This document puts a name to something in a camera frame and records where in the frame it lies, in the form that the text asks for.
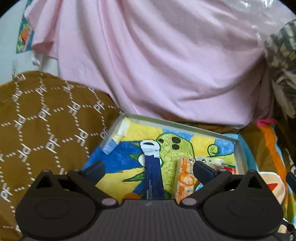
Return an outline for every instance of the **orange packaging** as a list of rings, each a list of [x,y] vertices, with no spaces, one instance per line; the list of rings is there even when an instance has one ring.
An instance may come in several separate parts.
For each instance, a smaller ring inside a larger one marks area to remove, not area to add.
[[[195,159],[181,157],[178,161],[176,175],[174,180],[174,193],[172,198],[175,198],[177,203],[194,192],[194,175],[193,164]]]

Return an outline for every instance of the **snack package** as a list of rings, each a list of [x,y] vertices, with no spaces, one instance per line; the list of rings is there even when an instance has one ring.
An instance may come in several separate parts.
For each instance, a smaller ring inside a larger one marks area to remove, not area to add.
[[[211,157],[201,157],[198,156],[195,158],[197,161],[201,161],[204,164],[208,165],[209,167],[219,170],[222,167],[223,159],[218,159],[218,158],[211,158]]]
[[[142,140],[140,147],[145,155],[145,192],[147,200],[164,200],[165,190],[161,175],[158,142]]]
[[[230,171],[233,175],[235,175],[235,166],[222,163],[222,168]]]
[[[187,157],[181,157],[178,161],[174,190],[172,198],[175,198],[177,203],[194,192],[194,175],[193,164],[195,159],[189,159]]]
[[[198,182],[195,191],[200,190],[202,187],[203,187],[203,184],[201,182]]]

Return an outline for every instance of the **brown patterned fabric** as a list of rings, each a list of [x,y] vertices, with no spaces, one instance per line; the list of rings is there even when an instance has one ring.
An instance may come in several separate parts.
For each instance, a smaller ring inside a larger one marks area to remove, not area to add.
[[[0,86],[0,241],[20,239],[15,208],[34,178],[81,168],[119,113],[108,95],[37,71]]]

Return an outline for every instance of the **pink cloth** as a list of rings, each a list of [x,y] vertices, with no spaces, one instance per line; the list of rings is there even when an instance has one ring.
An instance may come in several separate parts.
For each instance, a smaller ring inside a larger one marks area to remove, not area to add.
[[[275,119],[262,119],[262,120],[257,120],[255,121],[255,125],[259,128],[262,126],[270,126],[270,125],[275,125],[276,120]]]
[[[216,0],[34,0],[25,17],[61,78],[123,111],[243,127],[272,98],[264,47],[239,14]]]

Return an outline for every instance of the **orange fabric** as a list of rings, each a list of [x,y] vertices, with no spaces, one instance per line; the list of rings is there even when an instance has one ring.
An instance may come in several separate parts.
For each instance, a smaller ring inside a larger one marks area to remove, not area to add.
[[[281,177],[281,180],[285,184],[286,190],[288,190],[287,182],[286,182],[286,168],[281,160],[280,155],[275,149],[276,145],[276,136],[272,128],[269,126],[260,126],[259,129],[261,130],[262,134],[265,138],[265,145],[269,150],[270,155],[272,156],[276,172]],[[288,203],[288,193],[285,194],[284,204]]]

